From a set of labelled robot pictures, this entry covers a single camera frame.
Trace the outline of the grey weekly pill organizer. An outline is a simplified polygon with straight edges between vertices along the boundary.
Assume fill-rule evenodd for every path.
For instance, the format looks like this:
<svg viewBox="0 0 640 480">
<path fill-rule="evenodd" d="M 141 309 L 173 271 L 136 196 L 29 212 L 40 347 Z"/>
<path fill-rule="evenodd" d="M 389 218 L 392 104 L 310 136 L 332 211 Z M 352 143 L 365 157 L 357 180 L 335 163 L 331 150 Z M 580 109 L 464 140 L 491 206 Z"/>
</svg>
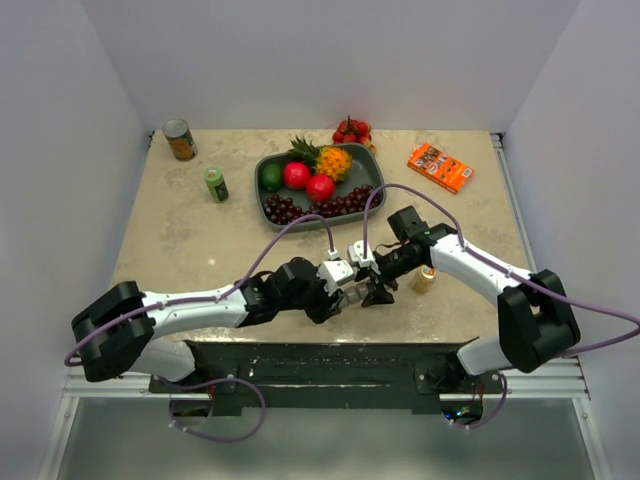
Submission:
<svg viewBox="0 0 640 480">
<path fill-rule="evenodd" d="M 369 286 L 367 282 L 361 282 L 353 286 L 349 286 L 343 290 L 343 298 L 340 306 L 346 308 L 352 305 L 360 305 L 369 294 Z"/>
</svg>

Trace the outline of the clear pill bottle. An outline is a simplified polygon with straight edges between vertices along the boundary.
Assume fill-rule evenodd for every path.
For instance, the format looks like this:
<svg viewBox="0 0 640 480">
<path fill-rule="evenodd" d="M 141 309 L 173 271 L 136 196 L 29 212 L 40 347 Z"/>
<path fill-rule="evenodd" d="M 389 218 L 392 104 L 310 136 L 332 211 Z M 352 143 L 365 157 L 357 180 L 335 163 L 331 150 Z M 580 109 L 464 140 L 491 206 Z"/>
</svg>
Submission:
<svg viewBox="0 0 640 480">
<path fill-rule="evenodd" d="M 435 283 L 437 270 L 428 266 L 422 266 L 415 272 L 411 288 L 417 294 L 427 293 Z"/>
</svg>

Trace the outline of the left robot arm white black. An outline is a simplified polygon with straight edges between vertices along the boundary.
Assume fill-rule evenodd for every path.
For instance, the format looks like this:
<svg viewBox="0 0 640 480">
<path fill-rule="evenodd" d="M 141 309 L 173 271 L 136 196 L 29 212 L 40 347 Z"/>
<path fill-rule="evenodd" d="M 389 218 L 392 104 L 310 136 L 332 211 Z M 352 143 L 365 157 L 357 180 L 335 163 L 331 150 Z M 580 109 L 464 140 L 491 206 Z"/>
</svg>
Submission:
<svg viewBox="0 0 640 480">
<path fill-rule="evenodd" d="M 134 281 L 121 282 L 73 318 L 78 349 L 66 362 L 82 367 L 89 382 L 141 372 L 196 392 L 206 383 L 207 368 L 196 361 L 192 347 L 168 336 L 261 325 L 294 310 L 322 324 L 340 313 L 342 287 L 353 277 L 342 259 L 315 266 L 295 257 L 266 277 L 254 275 L 211 291 L 159 294 L 141 291 Z"/>
</svg>

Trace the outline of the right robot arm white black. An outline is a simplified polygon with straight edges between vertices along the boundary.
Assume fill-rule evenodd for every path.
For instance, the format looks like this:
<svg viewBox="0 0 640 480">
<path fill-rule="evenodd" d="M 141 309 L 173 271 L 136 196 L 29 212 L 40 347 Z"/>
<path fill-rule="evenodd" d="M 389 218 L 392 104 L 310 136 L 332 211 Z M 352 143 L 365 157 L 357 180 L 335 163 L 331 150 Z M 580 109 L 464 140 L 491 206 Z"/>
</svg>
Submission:
<svg viewBox="0 0 640 480">
<path fill-rule="evenodd" d="M 581 339 L 555 273 L 532 273 L 476 250 L 461 241 L 454 228 L 444 223 L 428 226 L 412 207 L 394 213 L 388 223 L 400 242 L 391 252 L 376 254 L 363 240 L 349 247 L 349 259 L 359 268 L 357 277 L 370 279 L 364 307 L 393 303 L 387 289 L 397 288 L 397 278 L 430 267 L 464 283 L 497 310 L 498 335 L 459 347 L 446 367 L 452 390 L 469 392 L 488 371 L 514 368 L 530 373 Z"/>
</svg>

